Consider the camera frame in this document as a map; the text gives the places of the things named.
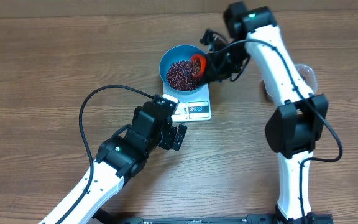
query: wood grain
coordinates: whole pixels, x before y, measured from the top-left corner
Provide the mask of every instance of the wood grain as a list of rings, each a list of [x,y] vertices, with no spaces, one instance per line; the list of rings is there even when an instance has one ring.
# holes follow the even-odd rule
[[[223,12],[239,0],[0,0],[0,18]],[[358,0],[244,0],[274,11],[358,9]]]
[[[358,222],[358,10],[276,17],[292,59],[314,68],[345,148],[338,163],[313,163],[313,210]],[[88,168],[77,120],[88,93],[108,84],[161,93],[162,55],[198,45],[207,27],[226,33],[220,14],[0,19],[0,223],[41,220]],[[145,218],[273,212],[278,164],[264,126],[274,107],[260,81],[251,62],[237,82],[211,84],[212,120],[188,123],[180,151],[156,149],[104,209]],[[146,100],[124,90],[90,100],[84,125],[94,154]],[[337,154],[326,130],[315,153]]]

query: blue bowl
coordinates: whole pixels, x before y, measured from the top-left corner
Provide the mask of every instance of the blue bowl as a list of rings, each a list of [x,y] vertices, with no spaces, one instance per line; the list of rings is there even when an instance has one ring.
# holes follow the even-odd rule
[[[197,89],[191,90],[191,91],[180,91],[180,90],[176,90],[176,89],[170,87],[167,82],[167,72],[168,72],[168,69],[171,67],[171,64],[181,61],[181,60],[190,60],[191,56],[193,56],[194,54],[205,55],[205,53],[196,46],[178,45],[178,46],[170,49],[169,51],[167,51],[164,54],[164,56],[161,58],[160,76],[161,76],[161,79],[164,82],[164,84],[167,86],[167,88],[169,88],[172,92],[181,94],[181,95],[189,95],[192,93],[196,93],[203,86],[203,85],[201,85]]]

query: bowl of beans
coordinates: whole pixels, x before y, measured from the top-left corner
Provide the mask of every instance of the bowl of beans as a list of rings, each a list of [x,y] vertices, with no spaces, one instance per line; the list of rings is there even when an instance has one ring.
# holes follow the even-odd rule
[[[189,95],[197,92],[203,86],[197,73],[200,70],[200,62],[190,60],[196,54],[205,53],[192,45],[179,45],[167,51],[161,58],[160,76],[164,84],[171,91]]]

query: kitchen scale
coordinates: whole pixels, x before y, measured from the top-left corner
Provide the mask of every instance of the kitchen scale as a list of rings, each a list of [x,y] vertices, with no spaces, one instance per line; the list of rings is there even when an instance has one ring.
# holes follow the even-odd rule
[[[178,108],[175,114],[172,115],[174,123],[208,121],[212,116],[208,84],[201,85],[191,91],[179,91],[170,87],[167,82],[167,72],[171,64],[181,60],[189,60],[194,54],[205,55],[198,47],[179,45],[167,51],[160,62],[163,93],[179,100]]]

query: white scale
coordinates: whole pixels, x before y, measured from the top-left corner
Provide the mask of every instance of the white scale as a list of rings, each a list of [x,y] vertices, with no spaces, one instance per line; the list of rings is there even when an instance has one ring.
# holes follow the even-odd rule
[[[178,108],[172,121],[174,123],[190,122],[190,121],[209,121],[211,119],[211,101],[209,100],[208,84],[194,90],[196,92],[190,94],[178,94],[171,90],[163,82],[164,94],[173,96],[179,100]]]

